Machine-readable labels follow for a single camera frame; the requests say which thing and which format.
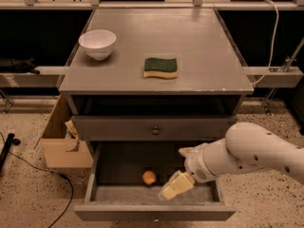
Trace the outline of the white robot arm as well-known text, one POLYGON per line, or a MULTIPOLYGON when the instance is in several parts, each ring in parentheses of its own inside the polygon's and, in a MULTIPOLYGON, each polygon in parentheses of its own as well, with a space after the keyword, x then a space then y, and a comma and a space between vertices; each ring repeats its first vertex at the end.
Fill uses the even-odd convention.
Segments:
POLYGON ((163 186, 160 200, 171 200, 194 187, 225 174, 246 174, 274 169, 304 183, 304 149, 286 142, 255 123, 235 123, 225 137, 179 150, 183 172, 177 171, 163 186))

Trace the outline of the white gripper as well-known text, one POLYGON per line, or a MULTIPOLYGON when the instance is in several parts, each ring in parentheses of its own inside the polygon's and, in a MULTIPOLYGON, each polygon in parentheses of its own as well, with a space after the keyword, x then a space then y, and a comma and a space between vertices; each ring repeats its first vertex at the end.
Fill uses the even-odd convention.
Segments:
POLYGON ((179 153, 184 157, 184 168, 186 172, 175 172, 169 181, 159 192, 160 200, 171 200, 177 195, 183 194, 194 187, 194 183, 206 183, 214 181, 217 177, 213 175, 204 161, 203 150, 207 143, 195 147, 183 147, 179 153))

